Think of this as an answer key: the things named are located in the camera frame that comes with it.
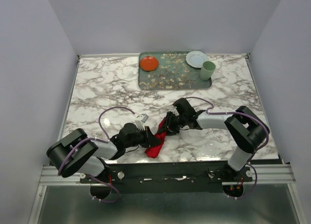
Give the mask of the red cloth napkin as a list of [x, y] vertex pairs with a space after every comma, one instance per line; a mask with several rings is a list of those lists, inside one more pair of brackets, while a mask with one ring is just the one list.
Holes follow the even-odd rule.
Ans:
[[157, 139], [159, 139], [161, 141], [161, 143], [155, 147], [151, 147], [145, 150], [145, 154], [149, 157], [149, 158], [157, 158], [162, 146], [164, 145], [165, 142], [165, 138], [167, 136], [167, 132], [161, 132], [161, 133], [156, 133], [155, 137]]

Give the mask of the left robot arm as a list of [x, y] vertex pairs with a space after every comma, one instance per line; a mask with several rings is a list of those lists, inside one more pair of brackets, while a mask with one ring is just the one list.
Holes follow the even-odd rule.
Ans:
[[57, 168], [59, 176], [67, 178], [80, 172], [90, 174], [101, 183], [107, 179], [108, 171], [100, 158], [116, 160], [125, 154], [127, 148], [141, 146], [149, 149], [161, 143], [148, 126], [139, 129], [133, 123], [125, 124], [108, 141], [90, 138], [78, 128], [52, 145], [46, 155]]

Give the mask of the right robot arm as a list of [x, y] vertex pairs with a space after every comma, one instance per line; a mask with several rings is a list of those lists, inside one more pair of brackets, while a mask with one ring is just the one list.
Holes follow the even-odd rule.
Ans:
[[158, 127], [158, 134], [174, 136], [187, 126], [191, 130], [220, 130], [231, 135], [236, 148], [221, 169], [229, 181], [239, 178], [245, 165], [269, 142], [269, 128], [246, 106], [240, 106], [235, 111], [212, 112], [211, 105], [206, 110], [196, 111], [189, 98], [180, 98], [173, 103], [173, 107], [174, 111], [169, 111]]

